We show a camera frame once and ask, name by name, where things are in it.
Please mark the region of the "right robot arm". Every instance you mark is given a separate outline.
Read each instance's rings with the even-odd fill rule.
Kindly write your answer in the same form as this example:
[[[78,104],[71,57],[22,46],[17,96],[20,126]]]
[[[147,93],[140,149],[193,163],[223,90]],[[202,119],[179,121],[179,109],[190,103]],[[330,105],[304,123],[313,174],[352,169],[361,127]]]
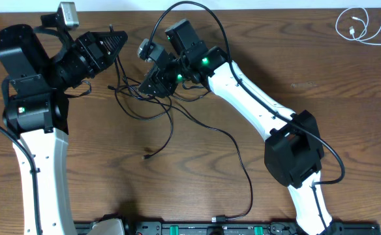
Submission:
[[[208,48],[191,23],[182,19],[165,31],[175,53],[144,39],[138,48],[140,59],[152,62],[141,93],[165,98],[178,84],[191,81],[232,105],[265,142],[267,170],[288,188],[296,209],[296,221],[307,234],[330,231],[328,213],[318,184],[324,148],[314,116],[300,114],[274,101],[252,83],[228,54],[214,46]]]

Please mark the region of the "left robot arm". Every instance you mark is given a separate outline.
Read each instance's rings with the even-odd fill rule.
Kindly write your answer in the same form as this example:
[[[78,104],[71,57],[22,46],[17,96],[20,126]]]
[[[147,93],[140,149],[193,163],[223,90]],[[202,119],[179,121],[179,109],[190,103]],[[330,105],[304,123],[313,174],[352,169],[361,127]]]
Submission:
[[[128,36],[86,32],[74,39],[60,13],[0,31],[3,121],[18,158],[26,234],[76,234],[67,182],[70,95],[110,67]]]

